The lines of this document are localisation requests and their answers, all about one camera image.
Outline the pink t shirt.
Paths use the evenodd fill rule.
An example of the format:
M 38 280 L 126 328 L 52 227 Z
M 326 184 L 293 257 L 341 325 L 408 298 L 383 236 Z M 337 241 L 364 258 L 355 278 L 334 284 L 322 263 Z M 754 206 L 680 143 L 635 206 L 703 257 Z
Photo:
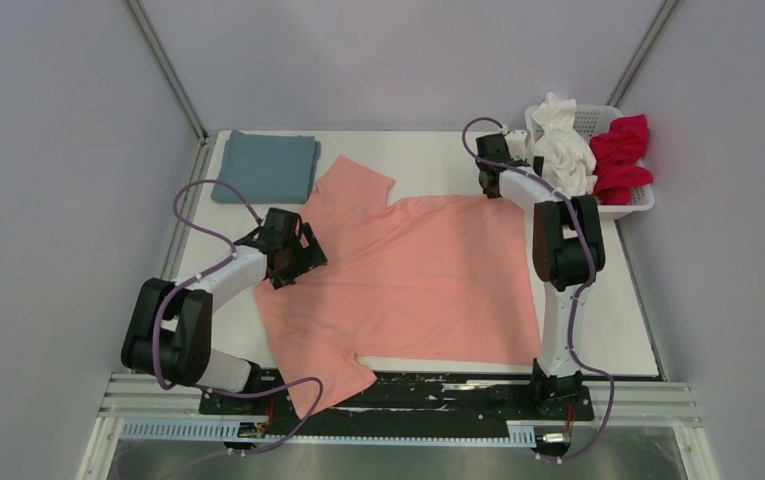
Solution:
M 523 210 L 482 195 L 390 202 L 393 186 L 338 158 L 300 211 L 326 264 L 254 290 L 299 414 L 371 386 L 367 357 L 528 365 L 539 354 Z

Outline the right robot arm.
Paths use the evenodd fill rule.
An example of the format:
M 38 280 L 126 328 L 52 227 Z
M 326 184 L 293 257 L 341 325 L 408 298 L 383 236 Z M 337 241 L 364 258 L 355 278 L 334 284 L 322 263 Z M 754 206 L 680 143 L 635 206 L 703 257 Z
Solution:
M 535 413 L 554 417 L 583 397 L 573 339 L 588 288 L 605 265 L 598 205 L 589 195 L 560 193 L 538 167 L 513 159 L 501 133 L 476 139 L 475 162 L 483 193 L 513 202 L 533 224 L 532 265 L 544 283 L 545 307 L 528 396 Z

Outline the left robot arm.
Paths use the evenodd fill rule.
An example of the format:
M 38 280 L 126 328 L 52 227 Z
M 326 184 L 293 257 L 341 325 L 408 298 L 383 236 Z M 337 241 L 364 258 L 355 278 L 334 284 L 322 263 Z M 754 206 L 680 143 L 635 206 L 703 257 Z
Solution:
M 186 279 L 147 280 L 139 291 L 125 335 L 124 367 L 174 385 L 225 392 L 237 412 L 255 412 L 264 399 L 252 379 L 254 364 L 215 349 L 213 315 L 241 292 L 267 281 L 275 289 L 327 264 L 312 226 L 300 214 L 271 208 L 238 240 L 222 236 L 228 250 L 216 264 Z

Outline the folded blue-grey t shirt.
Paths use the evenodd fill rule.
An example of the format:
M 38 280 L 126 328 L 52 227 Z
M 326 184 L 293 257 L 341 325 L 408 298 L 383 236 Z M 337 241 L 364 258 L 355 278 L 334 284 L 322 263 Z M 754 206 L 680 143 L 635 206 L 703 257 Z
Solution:
M 312 191 L 320 142 L 313 136 L 230 133 L 211 199 L 240 204 L 303 204 Z

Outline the crumpled white t shirt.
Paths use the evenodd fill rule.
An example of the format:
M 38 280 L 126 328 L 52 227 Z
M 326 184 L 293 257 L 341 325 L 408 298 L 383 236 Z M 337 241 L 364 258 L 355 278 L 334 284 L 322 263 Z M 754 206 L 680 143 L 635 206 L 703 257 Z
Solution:
M 543 177 L 562 194 L 575 197 L 593 193 L 597 160 L 589 143 L 575 129 L 577 103 L 548 92 L 531 114 L 542 134 L 534 141 L 535 153 L 544 158 Z

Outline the crumpled red t shirt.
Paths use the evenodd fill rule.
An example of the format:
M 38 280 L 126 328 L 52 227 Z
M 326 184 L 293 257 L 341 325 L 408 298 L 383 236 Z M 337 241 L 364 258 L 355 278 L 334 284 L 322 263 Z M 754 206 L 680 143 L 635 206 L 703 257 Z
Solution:
M 593 194 L 601 204 L 629 205 L 633 189 L 653 183 L 653 174 L 639 165 L 649 139 L 645 115 L 617 118 L 607 132 L 591 138 L 589 146 L 596 158 L 597 176 Z

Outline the right aluminium frame post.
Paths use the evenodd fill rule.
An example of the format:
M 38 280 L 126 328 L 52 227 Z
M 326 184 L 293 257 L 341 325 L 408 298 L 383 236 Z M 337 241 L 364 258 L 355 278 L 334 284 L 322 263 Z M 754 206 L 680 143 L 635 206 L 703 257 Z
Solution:
M 671 19 L 681 6 L 681 0 L 662 0 L 644 34 L 626 63 L 618 81 L 613 87 L 607 105 L 620 109 L 633 88 L 637 77 L 645 66 Z

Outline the aluminium frame post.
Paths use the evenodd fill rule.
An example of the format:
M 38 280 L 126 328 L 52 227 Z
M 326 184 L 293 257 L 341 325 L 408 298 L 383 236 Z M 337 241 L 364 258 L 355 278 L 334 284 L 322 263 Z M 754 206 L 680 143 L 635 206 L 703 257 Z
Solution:
M 204 127 L 190 96 L 184 88 L 146 8 L 139 0 L 123 0 L 122 3 L 128 10 L 136 29 L 144 40 L 151 57 L 185 117 L 188 126 L 198 142 L 204 144 L 208 137 L 207 129 Z
M 620 109 L 633 88 L 637 77 L 645 66 L 671 19 L 681 6 L 681 0 L 662 0 L 644 34 L 626 63 L 618 81 L 613 87 L 607 105 Z

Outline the aluminium front rail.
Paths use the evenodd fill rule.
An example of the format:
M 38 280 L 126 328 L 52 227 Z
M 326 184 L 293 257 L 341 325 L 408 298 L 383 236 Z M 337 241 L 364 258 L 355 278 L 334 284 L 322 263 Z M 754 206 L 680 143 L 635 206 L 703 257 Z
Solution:
M 485 393 L 501 382 L 467 380 L 444 384 L 432 376 L 428 386 L 435 388 L 420 395 L 420 400 L 434 401 L 440 408 L 453 407 L 456 393 Z M 148 375 L 114 374 L 100 404 L 101 417 L 128 418 L 201 418 L 201 392 L 196 388 L 177 387 L 164 391 Z M 680 382 L 615 381 L 615 398 L 609 423 L 614 426 L 683 425 L 701 428 L 703 420 L 689 386 Z

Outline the left aluminium frame post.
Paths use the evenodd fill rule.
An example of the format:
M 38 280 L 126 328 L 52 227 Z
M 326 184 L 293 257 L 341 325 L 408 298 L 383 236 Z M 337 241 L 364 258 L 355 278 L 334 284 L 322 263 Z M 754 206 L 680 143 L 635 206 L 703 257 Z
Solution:
M 128 10 L 136 29 L 144 40 L 151 57 L 185 117 L 188 126 L 198 142 L 204 144 L 208 137 L 207 129 L 204 127 L 190 96 L 184 88 L 146 8 L 139 0 L 123 0 L 122 3 Z

